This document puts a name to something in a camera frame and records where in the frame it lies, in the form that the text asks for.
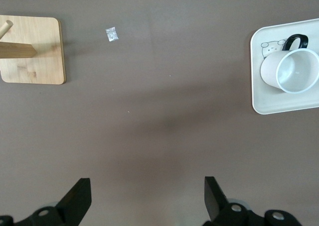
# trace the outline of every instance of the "white mug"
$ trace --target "white mug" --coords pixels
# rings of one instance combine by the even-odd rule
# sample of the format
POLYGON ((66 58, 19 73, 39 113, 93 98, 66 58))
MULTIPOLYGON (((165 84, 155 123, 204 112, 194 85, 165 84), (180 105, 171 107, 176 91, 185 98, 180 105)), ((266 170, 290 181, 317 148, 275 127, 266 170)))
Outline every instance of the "white mug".
POLYGON ((306 49, 308 37, 302 34, 290 36, 282 51, 267 56, 261 66, 265 83, 286 93, 303 93, 319 79, 319 56, 306 49), (289 50, 294 40, 300 39, 299 48, 289 50))

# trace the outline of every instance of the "mug handle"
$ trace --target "mug handle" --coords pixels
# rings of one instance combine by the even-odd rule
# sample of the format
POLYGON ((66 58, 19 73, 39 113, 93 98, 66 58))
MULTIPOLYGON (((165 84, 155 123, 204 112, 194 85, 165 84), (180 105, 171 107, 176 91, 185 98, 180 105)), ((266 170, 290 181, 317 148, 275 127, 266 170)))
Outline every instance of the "mug handle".
POLYGON ((294 34, 291 35, 284 44, 283 51, 290 50, 292 43, 297 39, 300 39, 300 44, 298 48, 307 48, 308 46, 308 37, 303 34, 294 34))

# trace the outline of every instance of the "wooden dowel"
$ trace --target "wooden dowel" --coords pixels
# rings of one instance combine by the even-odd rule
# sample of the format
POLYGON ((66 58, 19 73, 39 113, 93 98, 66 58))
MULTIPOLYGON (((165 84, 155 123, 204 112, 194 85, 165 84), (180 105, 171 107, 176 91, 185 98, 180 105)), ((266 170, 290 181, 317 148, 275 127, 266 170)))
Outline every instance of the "wooden dowel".
POLYGON ((0 42, 0 58, 32 58, 35 55, 31 44, 0 42))
POLYGON ((10 20, 7 20, 1 27, 0 27, 0 39, 9 31, 9 29, 13 26, 13 23, 10 20))

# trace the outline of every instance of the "wooden base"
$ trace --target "wooden base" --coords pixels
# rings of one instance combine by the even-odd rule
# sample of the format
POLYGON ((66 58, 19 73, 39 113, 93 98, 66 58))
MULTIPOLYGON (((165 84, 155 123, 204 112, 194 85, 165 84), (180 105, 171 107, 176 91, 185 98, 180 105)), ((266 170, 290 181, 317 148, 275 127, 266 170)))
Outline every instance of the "wooden base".
POLYGON ((0 15, 0 25, 13 22, 1 42, 31 44, 32 58, 0 59, 0 73, 7 83, 63 84, 65 69, 61 26, 57 19, 0 15))

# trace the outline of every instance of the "screw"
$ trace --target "screw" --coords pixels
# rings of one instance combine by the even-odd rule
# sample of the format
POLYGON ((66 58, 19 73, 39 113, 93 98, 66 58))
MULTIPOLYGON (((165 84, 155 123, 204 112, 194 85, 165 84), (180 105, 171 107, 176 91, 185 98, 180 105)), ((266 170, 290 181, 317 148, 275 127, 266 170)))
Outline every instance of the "screw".
POLYGON ((239 205, 233 205, 233 206, 231 207, 231 209, 232 209, 233 211, 235 211, 235 212, 240 212, 240 211, 241 211, 241 207, 240 207, 239 205))
POLYGON ((285 217, 283 216, 283 214, 281 214, 280 212, 274 212, 273 213, 273 217, 277 220, 284 220, 285 217))
POLYGON ((49 210, 42 210, 41 212, 39 212, 39 216, 45 216, 49 213, 49 210))

